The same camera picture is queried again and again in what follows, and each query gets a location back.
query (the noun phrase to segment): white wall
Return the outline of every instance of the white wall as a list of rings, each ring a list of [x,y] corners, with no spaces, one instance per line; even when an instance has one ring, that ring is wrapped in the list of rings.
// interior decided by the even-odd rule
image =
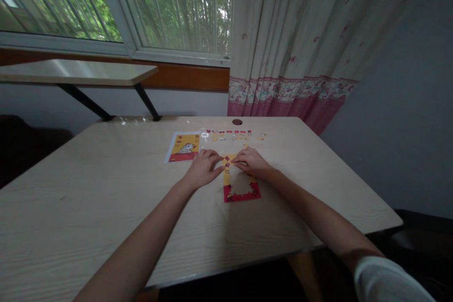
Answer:
[[[133,88],[80,89],[109,114],[151,115]],[[146,92],[160,115],[227,115],[227,93],[172,90]],[[56,86],[28,84],[0,84],[0,114],[19,116],[33,127],[66,129],[73,135],[99,119]]]
[[[453,0],[417,0],[321,138],[393,208],[453,218]]]

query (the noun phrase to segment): green trees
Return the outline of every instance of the green trees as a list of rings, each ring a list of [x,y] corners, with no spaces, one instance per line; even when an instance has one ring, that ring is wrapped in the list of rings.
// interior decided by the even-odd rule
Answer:
[[[106,0],[15,0],[23,31],[121,42]],[[127,0],[144,46],[228,54],[234,0]]]

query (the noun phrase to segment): black metal bracket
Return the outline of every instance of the black metal bracket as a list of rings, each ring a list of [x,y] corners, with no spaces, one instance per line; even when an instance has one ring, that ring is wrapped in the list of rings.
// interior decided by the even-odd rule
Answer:
[[[145,105],[148,108],[148,110],[150,111],[150,113],[152,114],[152,120],[153,121],[159,121],[162,118],[162,116],[159,116],[159,114],[157,113],[156,109],[152,105],[152,102],[151,102],[150,98],[146,94],[145,89],[143,88],[142,84],[136,83],[134,85],[134,88],[137,91],[137,93],[140,96],[140,98],[145,103]]]
[[[115,116],[108,114],[102,107],[92,101],[88,96],[72,84],[57,84],[60,89],[71,95],[73,98],[84,104],[91,111],[102,118],[102,121],[112,120]]]

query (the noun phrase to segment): window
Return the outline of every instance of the window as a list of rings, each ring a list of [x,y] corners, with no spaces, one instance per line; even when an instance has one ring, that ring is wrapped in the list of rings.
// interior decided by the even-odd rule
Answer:
[[[0,0],[0,45],[229,66],[234,0]]]

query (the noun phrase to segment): floral curtain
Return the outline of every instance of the floral curtain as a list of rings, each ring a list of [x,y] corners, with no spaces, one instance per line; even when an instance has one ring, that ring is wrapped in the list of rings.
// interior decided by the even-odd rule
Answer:
[[[321,134],[413,0],[235,0],[229,116]]]

